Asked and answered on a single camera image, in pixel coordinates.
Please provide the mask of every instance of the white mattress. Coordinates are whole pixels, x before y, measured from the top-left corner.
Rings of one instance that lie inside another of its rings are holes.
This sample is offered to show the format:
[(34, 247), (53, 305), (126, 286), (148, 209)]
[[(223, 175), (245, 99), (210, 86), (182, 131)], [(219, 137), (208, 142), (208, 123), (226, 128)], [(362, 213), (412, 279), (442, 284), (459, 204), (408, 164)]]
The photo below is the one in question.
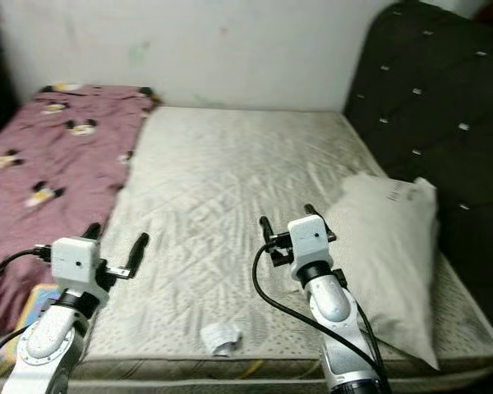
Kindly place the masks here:
[[(131, 281), (119, 281), (101, 311), (74, 378), (318, 379), (320, 335), (269, 307), (251, 285), (266, 214), (275, 231), (333, 203), (341, 180), (383, 174), (345, 119), (330, 112), (160, 108), (147, 121), (127, 186), (102, 239), (110, 265), (126, 263), (137, 236), (150, 244)], [(452, 268), (440, 259), (435, 284), (435, 348), (443, 373), (478, 376), (493, 367), (493, 328)], [(260, 263), (261, 285), (306, 313), (287, 268)], [(212, 358), (200, 329), (235, 323), (242, 343), (231, 359)], [(386, 344), (382, 355), (405, 388), (436, 376)], [(438, 379), (425, 382), (435, 385)]]

